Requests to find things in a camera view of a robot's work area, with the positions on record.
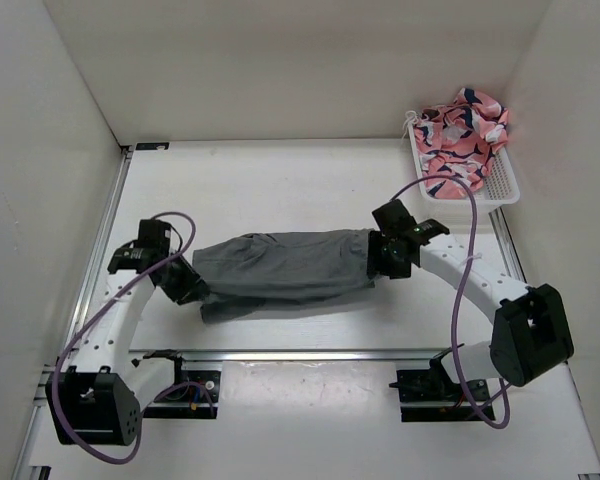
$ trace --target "black clamp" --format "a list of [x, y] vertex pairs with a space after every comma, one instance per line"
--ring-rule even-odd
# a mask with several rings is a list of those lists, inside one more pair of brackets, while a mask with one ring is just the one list
[[402, 201], [392, 200], [372, 212], [380, 232], [369, 236], [370, 264], [389, 278], [409, 278], [411, 264], [420, 266], [420, 247], [449, 229], [437, 220], [417, 223]]

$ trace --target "black joint housing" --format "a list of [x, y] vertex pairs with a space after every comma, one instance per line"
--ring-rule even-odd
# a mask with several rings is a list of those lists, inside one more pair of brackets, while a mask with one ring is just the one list
[[[45, 385], [50, 404], [52, 381], [53, 374]], [[69, 424], [90, 445], [130, 445], [140, 431], [140, 404], [116, 373], [61, 373], [58, 393]], [[60, 443], [73, 444], [50, 410]]]
[[573, 355], [562, 298], [550, 285], [505, 300], [493, 323], [491, 361], [500, 375], [522, 387]]

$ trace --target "white curved arm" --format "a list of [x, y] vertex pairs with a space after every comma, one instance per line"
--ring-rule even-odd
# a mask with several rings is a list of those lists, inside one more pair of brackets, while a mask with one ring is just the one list
[[[420, 266], [437, 275], [457, 289], [466, 267], [467, 250], [453, 235], [438, 235], [429, 244], [420, 247]], [[464, 290], [471, 300], [493, 324], [496, 310], [502, 300], [516, 300], [528, 293], [528, 285], [498, 272], [482, 259], [476, 258]], [[490, 341], [463, 346], [459, 349], [460, 363], [467, 380], [499, 378], [490, 355]], [[442, 359], [442, 366], [454, 383], [458, 375], [451, 354]]]
[[[107, 278], [105, 302], [123, 285], [137, 276], [135, 270], [120, 270]], [[129, 348], [145, 305], [155, 291], [149, 277], [140, 280], [123, 295], [82, 339], [80, 350], [69, 366], [77, 372], [97, 373], [108, 367], [117, 373], [138, 399], [144, 410], [156, 396], [174, 381], [173, 362], [166, 358], [142, 360], [136, 367]]]

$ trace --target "white wall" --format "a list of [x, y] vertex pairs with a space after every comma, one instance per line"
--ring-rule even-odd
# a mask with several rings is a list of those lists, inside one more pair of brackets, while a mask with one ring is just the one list
[[600, 0], [553, 2], [507, 97], [522, 190], [507, 220], [530, 280], [564, 297], [600, 455]]
[[53, 362], [119, 149], [39, 0], [0, 0], [0, 479]]
[[549, 0], [46, 0], [122, 144], [395, 137], [500, 96]]

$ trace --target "black bracket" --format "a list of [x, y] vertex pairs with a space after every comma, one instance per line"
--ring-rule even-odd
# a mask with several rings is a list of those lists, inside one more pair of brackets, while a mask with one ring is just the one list
[[[211, 401], [216, 405], [215, 412], [217, 415], [217, 404], [220, 399], [220, 382], [222, 372], [218, 370], [180, 370], [180, 375], [177, 377], [176, 384], [185, 381], [193, 381], [202, 385]], [[184, 388], [173, 392], [171, 395], [158, 400], [154, 404], [147, 407], [145, 410], [145, 418], [185, 418], [185, 419], [214, 419], [211, 414], [211, 409], [208, 407], [206, 397], [198, 393], [198, 403], [201, 406], [193, 403], [194, 389]]]

